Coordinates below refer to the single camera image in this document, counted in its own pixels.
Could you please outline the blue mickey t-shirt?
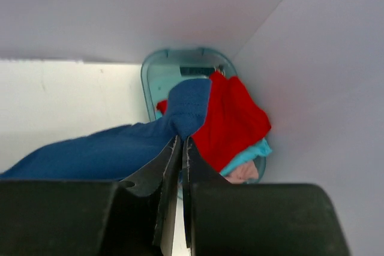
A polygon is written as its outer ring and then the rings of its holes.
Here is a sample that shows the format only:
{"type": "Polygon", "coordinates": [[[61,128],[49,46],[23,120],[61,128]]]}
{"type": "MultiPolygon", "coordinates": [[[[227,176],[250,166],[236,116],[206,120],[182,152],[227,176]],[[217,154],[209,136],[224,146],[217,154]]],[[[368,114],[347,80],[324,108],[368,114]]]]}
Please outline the blue mickey t-shirt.
{"type": "Polygon", "coordinates": [[[146,124],[122,125],[43,146],[1,173],[11,180],[121,180],[154,159],[178,136],[205,122],[212,82],[190,79],[169,92],[165,114],[146,124]]]}

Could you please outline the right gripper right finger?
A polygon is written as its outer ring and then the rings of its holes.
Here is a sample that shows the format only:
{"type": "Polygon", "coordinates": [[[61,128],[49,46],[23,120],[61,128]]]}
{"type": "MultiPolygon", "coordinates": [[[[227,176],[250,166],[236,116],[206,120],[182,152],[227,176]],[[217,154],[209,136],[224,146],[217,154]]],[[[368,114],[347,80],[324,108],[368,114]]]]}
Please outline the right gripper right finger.
{"type": "Polygon", "coordinates": [[[214,201],[208,197],[228,181],[201,156],[192,137],[184,141],[182,152],[182,193],[187,248],[199,250],[205,241],[204,228],[214,213],[214,201]]]}

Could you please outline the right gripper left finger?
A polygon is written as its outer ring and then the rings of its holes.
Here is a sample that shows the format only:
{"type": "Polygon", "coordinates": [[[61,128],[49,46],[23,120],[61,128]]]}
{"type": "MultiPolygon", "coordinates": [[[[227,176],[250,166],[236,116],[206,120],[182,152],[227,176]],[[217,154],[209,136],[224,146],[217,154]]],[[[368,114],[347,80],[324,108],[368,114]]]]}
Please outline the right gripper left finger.
{"type": "Polygon", "coordinates": [[[122,181],[133,198],[127,238],[128,255],[171,255],[181,170],[182,140],[172,138],[162,151],[122,181]]]}

